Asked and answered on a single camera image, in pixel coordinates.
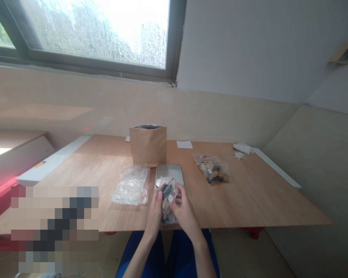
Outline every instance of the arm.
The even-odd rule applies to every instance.
[[[188,199],[183,186],[178,185],[178,189],[180,193],[178,193],[177,199],[173,204],[174,214],[179,225],[192,242],[197,276],[216,278],[217,275],[215,274],[213,262],[210,257],[208,243],[197,222],[191,201]]]
[[[148,210],[146,229],[142,240],[126,269],[123,278],[141,277],[151,248],[157,238],[161,222],[162,192],[155,190]]]

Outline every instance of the red table leg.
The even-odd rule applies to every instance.
[[[246,227],[241,229],[248,231],[252,239],[258,239],[259,233],[262,232],[265,229],[265,227]]]

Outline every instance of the frosted glass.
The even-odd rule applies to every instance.
[[[30,48],[165,68],[169,0],[20,0]]]

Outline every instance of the window frame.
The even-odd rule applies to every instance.
[[[15,49],[0,46],[0,62],[31,64],[94,75],[109,75],[144,81],[160,81],[176,85],[183,39],[187,0],[170,0],[166,50],[166,69],[119,63],[102,59],[30,49],[4,0],[0,0],[0,22]]]

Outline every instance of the kraft paper bag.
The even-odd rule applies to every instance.
[[[166,127],[140,125],[129,130],[134,164],[157,167],[166,163]]]

